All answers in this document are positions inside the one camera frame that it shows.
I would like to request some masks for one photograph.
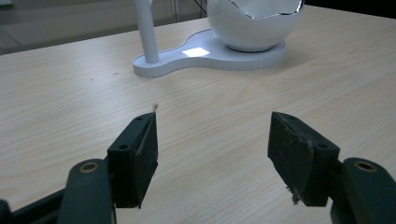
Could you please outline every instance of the black object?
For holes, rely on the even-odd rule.
[[[117,223],[114,204],[141,207],[157,159],[157,125],[152,112],[132,120],[104,160],[75,165],[64,189],[13,213],[0,200],[0,223]]]
[[[339,147],[294,116],[273,112],[268,157],[294,203],[325,206],[332,223],[396,223],[396,183],[372,161],[338,160]]]

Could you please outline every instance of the white bowl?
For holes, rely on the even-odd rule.
[[[304,0],[209,0],[207,16],[229,48],[263,51],[281,42],[301,18]]]

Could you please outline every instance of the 3d printed base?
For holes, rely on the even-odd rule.
[[[285,42],[261,52],[241,52],[226,47],[212,30],[191,35],[177,48],[159,52],[157,63],[146,63],[145,55],[137,56],[134,72],[140,77],[161,77],[187,67],[207,67],[228,71],[251,71],[280,63],[285,55]]]

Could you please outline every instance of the table surface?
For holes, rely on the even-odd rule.
[[[156,28],[160,49],[209,28]],[[306,122],[396,178],[396,20],[307,6],[284,61],[137,77],[138,32],[0,56],[0,198],[12,210],[104,158],[134,118],[157,110],[159,167],[142,209],[119,223],[331,223],[330,205],[293,205],[267,158],[271,113]]]

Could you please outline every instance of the cracked eggshell bowl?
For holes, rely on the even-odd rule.
[[[209,0],[207,16],[229,48],[263,51],[284,40],[302,16],[304,0]]]

